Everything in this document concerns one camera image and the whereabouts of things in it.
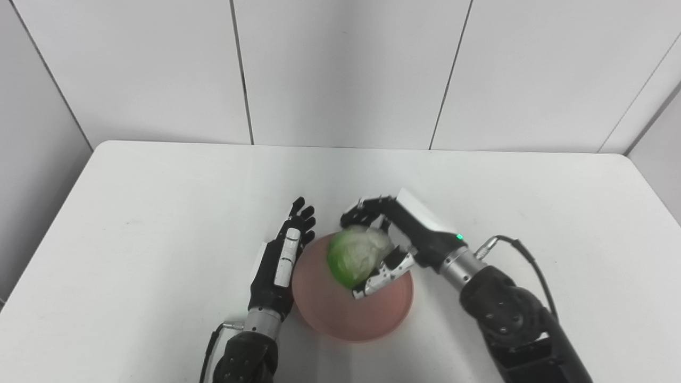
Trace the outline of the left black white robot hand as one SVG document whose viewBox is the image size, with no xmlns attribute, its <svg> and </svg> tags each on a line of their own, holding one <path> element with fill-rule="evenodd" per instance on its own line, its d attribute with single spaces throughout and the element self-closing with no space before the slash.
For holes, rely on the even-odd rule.
<svg viewBox="0 0 681 383">
<path fill-rule="evenodd" d="M 250 286 L 249 310 L 269 310 L 284 321 L 293 304 L 292 276 L 305 247 L 315 239 L 315 209 L 300 196 L 291 205 L 279 232 L 266 243 Z"/>
</svg>

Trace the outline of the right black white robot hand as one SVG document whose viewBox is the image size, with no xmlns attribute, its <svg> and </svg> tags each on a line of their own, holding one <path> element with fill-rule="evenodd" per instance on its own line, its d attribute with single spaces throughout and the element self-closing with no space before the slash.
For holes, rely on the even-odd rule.
<svg viewBox="0 0 681 383">
<path fill-rule="evenodd" d="M 355 299 L 365 298 L 402 277 L 414 265 L 440 273 L 469 245 L 455 229 L 447 227 L 408 190 L 397 196 L 363 198 L 340 216 L 341 228 L 369 227 L 381 220 L 379 230 L 396 228 L 408 245 L 396 246 L 387 257 L 351 289 Z"/>
</svg>

